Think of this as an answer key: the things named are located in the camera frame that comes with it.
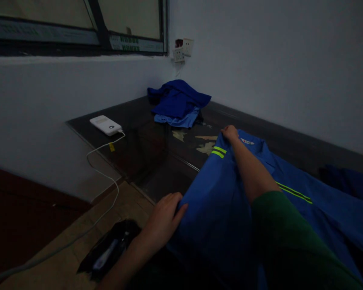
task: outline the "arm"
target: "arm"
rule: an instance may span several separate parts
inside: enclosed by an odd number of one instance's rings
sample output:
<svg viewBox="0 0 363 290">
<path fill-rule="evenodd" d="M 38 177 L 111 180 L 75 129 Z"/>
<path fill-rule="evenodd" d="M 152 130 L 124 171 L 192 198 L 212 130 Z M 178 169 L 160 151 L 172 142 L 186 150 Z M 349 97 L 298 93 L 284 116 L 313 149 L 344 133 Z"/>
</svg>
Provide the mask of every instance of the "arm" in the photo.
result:
<svg viewBox="0 0 363 290">
<path fill-rule="evenodd" d="M 233 147 L 239 173 L 250 204 L 268 191 L 281 191 L 265 166 L 243 145 L 234 126 L 227 126 L 221 132 Z"/>
<path fill-rule="evenodd" d="M 144 229 L 102 279 L 97 290 L 124 289 L 145 263 L 165 246 L 187 210 L 188 204 L 185 204 L 175 215 L 182 197 L 181 193 L 169 194 L 156 204 Z"/>
<path fill-rule="evenodd" d="M 269 288 L 363 289 L 242 144 L 235 127 L 227 126 L 222 133 L 233 146 L 251 204 L 255 245 Z"/>
</svg>

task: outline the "wall socket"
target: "wall socket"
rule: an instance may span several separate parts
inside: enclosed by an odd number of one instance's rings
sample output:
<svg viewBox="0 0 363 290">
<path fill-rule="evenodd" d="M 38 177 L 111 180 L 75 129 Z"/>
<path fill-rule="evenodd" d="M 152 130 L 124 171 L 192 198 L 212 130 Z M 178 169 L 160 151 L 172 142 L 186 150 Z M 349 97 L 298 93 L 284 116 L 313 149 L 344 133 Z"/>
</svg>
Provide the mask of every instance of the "wall socket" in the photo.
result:
<svg viewBox="0 0 363 290">
<path fill-rule="evenodd" d="M 184 61 L 184 52 L 183 52 L 183 48 L 175 48 L 173 50 L 173 60 L 175 62 L 183 62 Z"/>
<path fill-rule="evenodd" d="M 183 52 L 186 56 L 191 56 L 192 54 L 192 47 L 194 45 L 193 39 L 183 38 Z"/>
</svg>

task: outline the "window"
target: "window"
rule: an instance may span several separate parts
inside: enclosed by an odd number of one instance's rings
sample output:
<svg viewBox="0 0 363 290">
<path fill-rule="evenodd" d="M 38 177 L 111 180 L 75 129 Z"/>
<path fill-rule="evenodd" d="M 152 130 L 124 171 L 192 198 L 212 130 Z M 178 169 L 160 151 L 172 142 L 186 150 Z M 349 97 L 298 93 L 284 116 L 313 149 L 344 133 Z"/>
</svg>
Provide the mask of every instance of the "window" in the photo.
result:
<svg viewBox="0 0 363 290">
<path fill-rule="evenodd" d="M 0 0 L 0 55 L 167 53 L 167 0 Z"/>
</svg>

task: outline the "green sleeve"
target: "green sleeve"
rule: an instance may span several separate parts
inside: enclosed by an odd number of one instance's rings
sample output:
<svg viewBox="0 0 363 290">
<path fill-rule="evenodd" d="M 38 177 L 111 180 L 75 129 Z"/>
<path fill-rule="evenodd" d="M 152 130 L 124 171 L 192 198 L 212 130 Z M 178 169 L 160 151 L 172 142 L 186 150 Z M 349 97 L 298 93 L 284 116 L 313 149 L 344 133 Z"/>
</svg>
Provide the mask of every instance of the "green sleeve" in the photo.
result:
<svg viewBox="0 0 363 290">
<path fill-rule="evenodd" d="M 282 192 L 256 198 L 252 221 L 269 289 L 363 289 Z"/>
</svg>

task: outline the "neon yellow stripe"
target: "neon yellow stripe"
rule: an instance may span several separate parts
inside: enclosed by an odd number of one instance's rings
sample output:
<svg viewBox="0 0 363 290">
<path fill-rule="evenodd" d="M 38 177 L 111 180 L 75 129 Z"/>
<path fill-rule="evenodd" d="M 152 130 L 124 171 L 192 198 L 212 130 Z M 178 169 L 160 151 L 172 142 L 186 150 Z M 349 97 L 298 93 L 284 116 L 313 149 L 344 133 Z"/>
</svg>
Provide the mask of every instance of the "neon yellow stripe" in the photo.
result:
<svg viewBox="0 0 363 290">
<path fill-rule="evenodd" d="M 225 153 L 225 154 L 226 154 L 226 152 L 227 152 L 227 150 L 222 149 L 222 148 L 219 148 L 218 146 L 214 146 L 214 149 L 216 149 L 216 150 L 218 150 L 218 151 L 221 151 L 221 152 L 223 152 L 223 153 Z"/>
<path fill-rule="evenodd" d="M 298 194 L 300 194 L 300 195 L 302 195 L 302 196 L 304 196 L 304 197 L 307 197 L 307 196 L 303 195 L 302 193 L 299 193 L 298 191 L 295 191 L 294 189 L 290 188 L 289 186 L 283 185 L 283 184 L 281 184 L 281 183 L 279 183 L 279 182 L 277 182 L 277 181 L 276 181 L 276 183 L 277 183 L 277 184 L 279 184 L 279 185 L 281 185 L 281 186 L 283 186 L 283 187 L 285 187 L 285 188 L 288 188 L 288 189 L 290 189 L 290 190 L 293 190 L 294 192 L 296 192 L 296 193 L 298 193 Z"/>
<path fill-rule="evenodd" d="M 312 201 L 309 201 L 309 200 L 305 199 L 304 197 L 302 197 L 302 196 L 300 196 L 300 195 L 296 195 L 296 194 L 294 194 L 293 192 L 290 192 L 289 190 L 286 190 L 285 188 L 283 188 L 283 187 L 281 187 L 281 186 L 280 186 L 280 188 L 281 188 L 282 190 L 285 190 L 286 192 L 289 192 L 290 194 L 292 194 L 292 195 L 294 195 L 294 196 L 296 196 L 296 197 L 300 197 L 301 199 L 304 199 L 307 203 L 313 204 L 313 202 L 312 202 Z"/>
<path fill-rule="evenodd" d="M 220 153 L 218 151 L 211 151 L 211 153 L 214 153 L 216 155 L 219 155 L 221 158 L 225 157 L 222 153 Z"/>
</svg>

